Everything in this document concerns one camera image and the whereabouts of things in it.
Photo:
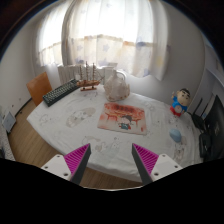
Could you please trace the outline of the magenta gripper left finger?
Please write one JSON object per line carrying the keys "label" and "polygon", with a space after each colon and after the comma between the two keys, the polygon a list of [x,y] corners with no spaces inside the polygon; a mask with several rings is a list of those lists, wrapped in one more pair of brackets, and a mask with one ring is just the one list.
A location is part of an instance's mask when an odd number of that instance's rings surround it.
{"label": "magenta gripper left finger", "polygon": [[79,185],[91,155],[91,145],[86,144],[62,156],[55,155],[42,169]]}

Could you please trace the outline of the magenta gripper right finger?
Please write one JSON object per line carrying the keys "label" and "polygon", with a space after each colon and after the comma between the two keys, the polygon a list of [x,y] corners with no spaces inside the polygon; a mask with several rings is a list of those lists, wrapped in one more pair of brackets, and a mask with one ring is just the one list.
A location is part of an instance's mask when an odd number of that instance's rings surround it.
{"label": "magenta gripper right finger", "polygon": [[158,155],[137,144],[132,144],[132,156],[143,185],[150,184],[182,169],[168,155]]}

